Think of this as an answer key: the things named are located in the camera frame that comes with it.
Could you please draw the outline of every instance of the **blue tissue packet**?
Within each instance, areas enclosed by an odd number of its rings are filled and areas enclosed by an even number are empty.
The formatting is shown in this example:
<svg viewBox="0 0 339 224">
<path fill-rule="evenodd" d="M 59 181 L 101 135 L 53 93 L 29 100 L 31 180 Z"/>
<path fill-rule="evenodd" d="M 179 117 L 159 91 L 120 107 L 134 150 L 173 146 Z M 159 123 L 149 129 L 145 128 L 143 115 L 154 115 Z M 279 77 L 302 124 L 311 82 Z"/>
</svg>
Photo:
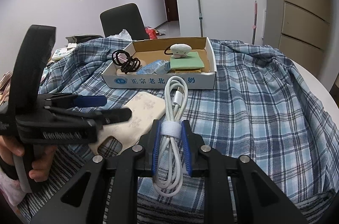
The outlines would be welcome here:
<svg viewBox="0 0 339 224">
<path fill-rule="evenodd" d="M 171 64 L 166 60 L 156 60 L 137 71 L 137 75 L 167 74 L 171 69 Z"/>
</svg>

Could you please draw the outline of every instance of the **white plush head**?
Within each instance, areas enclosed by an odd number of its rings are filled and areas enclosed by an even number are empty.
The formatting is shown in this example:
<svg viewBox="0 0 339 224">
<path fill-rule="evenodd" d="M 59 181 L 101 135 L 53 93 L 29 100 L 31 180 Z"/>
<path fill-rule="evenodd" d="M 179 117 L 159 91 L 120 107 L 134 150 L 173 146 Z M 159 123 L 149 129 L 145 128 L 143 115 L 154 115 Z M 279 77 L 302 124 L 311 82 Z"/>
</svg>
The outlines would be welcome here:
<svg viewBox="0 0 339 224">
<path fill-rule="evenodd" d="M 192 50 L 191 46 L 187 44 L 173 44 L 171 47 L 173 55 L 186 56 L 188 52 Z"/>
</svg>

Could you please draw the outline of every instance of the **white cable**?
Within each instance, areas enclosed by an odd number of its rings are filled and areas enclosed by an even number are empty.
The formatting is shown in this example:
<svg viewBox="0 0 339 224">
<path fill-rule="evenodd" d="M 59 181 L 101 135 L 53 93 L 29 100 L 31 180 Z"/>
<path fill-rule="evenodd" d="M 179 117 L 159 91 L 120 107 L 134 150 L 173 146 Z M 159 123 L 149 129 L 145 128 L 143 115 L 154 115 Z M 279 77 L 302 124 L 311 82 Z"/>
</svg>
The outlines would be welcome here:
<svg viewBox="0 0 339 224">
<path fill-rule="evenodd" d="M 178 89 L 171 101 L 171 91 Z M 181 137 L 180 119 L 187 105 L 188 88 L 186 82 L 178 76 L 171 77 L 165 86 L 165 106 L 166 121 L 161 124 L 162 138 L 159 148 L 159 158 L 156 174 L 153 176 L 153 186 L 158 194 L 164 197 L 172 197 L 176 195 L 182 186 L 182 162 L 180 160 L 177 140 Z M 159 165 L 165 150 L 168 147 L 168 175 L 167 180 L 159 179 Z M 174 156 L 174 170 L 172 169 L 172 159 Z M 172 193 L 165 193 L 161 190 L 175 189 Z"/>
</svg>

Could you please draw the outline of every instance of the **blue oval logo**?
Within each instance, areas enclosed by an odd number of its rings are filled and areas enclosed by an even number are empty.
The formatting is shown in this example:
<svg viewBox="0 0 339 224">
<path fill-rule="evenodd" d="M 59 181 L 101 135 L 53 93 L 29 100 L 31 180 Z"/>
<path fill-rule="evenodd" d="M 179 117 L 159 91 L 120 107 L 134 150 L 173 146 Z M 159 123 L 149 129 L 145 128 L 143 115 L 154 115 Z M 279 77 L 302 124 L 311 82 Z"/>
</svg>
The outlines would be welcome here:
<svg viewBox="0 0 339 224">
<path fill-rule="evenodd" d="M 114 80 L 114 82 L 117 83 L 117 84 L 125 84 L 125 83 L 127 83 L 127 80 L 124 79 L 124 78 L 116 78 Z"/>
</svg>

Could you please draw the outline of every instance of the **white box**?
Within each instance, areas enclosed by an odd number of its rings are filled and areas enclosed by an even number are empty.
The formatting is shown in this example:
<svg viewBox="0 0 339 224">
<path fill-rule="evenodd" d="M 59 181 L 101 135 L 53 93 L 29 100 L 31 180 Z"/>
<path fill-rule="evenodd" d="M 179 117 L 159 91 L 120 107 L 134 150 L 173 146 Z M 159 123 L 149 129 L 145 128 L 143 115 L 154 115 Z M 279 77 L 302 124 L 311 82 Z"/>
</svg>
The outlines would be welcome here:
<svg viewBox="0 0 339 224">
<path fill-rule="evenodd" d="M 128 89 L 161 89 L 165 88 L 168 79 L 172 76 L 182 77 L 189 89 L 213 89 L 217 66 L 214 51 L 208 37 L 177 37 L 162 39 L 147 39 L 131 42 L 124 50 L 133 57 L 145 60 L 147 64 L 154 60 L 169 60 L 170 56 L 163 51 L 176 43 L 185 43 L 197 51 L 205 64 L 201 73 L 168 73 L 164 75 L 117 75 L 117 69 L 113 62 L 102 72 L 102 77 L 110 88 Z"/>
</svg>

